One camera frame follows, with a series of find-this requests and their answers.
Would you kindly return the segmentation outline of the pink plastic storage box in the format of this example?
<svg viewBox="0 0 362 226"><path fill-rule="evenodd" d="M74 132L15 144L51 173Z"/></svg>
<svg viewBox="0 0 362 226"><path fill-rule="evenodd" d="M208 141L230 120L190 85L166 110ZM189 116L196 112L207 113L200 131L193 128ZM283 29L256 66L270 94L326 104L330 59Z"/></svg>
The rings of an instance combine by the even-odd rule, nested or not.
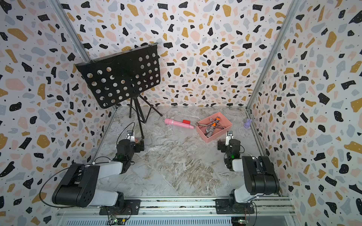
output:
<svg viewBox="0 0 362 226"><path fill-rule="evenodd" d="M232 123L221 113L215 113L196 122L196 131L205 143L218 139L231 129Z"/></svg>

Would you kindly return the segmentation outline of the orange handled adjustable wrench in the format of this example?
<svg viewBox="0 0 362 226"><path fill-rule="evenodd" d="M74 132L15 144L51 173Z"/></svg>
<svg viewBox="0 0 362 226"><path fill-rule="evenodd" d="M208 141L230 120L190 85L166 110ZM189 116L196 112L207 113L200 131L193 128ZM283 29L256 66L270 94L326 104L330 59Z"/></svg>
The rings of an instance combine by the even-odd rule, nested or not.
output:
<svg viewBox="0 0 362 226"><path fill-rule="evenodd" d="M212 118L210 118L211 123L207 125L207 129L206 129L206 133L213 133L215 129L223 129L223 127L219 126L219 121L220 121L220 117L216 117L215 120L213 120Z"/></svg>

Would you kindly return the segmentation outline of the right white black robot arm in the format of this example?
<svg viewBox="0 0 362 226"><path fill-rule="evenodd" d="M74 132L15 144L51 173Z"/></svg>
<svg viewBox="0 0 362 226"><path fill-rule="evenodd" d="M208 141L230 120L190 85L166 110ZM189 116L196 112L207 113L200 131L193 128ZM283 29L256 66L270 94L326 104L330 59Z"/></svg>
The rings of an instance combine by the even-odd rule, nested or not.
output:
<svg viewBox="0 0 362 226"><path fill-rule="evenodd" d="M244 175L244 184L229 194L229 206L250 203L260 196L277 194L280 189L279 180L269 158L242 156L243 148L241 142L236 139L228 138L217 142L217 150L224 153L227 169Z"/></svg>

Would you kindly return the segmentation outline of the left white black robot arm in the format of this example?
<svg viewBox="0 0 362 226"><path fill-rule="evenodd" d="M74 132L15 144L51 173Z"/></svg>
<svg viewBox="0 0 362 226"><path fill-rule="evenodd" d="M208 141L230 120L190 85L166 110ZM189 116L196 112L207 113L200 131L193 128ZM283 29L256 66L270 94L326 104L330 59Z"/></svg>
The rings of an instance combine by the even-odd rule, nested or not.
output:
<svg viewBox="0 0 362 226"><path fill-rule="evenodd" d="M121 192L100 190L99 179L127 172L135 153L144 151L144 141L122 139L118 142L115 158L106 163L72 164L52 195L52 202L70 207L103 206L122 211L125 208Z"/></svg>

